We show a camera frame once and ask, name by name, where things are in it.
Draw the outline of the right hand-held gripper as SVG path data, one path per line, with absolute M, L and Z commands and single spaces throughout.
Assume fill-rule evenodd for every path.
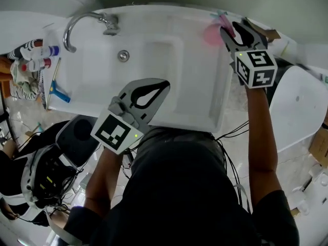
M 232 26 L 240 35 L 241 43 L 237 42 L 224 27 L 220 28 L 220 36 L 230 52 L 233 59 L 232 67 L 241 85 L 249 89 L 271 87 L 278 66 L 273 54 L 266 50 L 266 38 L 249 24 L 233 21 Z

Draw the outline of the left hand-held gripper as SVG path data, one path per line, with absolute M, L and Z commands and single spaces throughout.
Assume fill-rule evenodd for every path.
M 138 99 L 151 92 L 155 94 L 144 105 Z M 146 125 L 155 115 L 168 92 L 170 83 L 160 78 L 143 78 L 128 83 L 112 98 L 97 119 L 91 136 L 115 154 L 120 154 L 140 140 L 147 130 Z

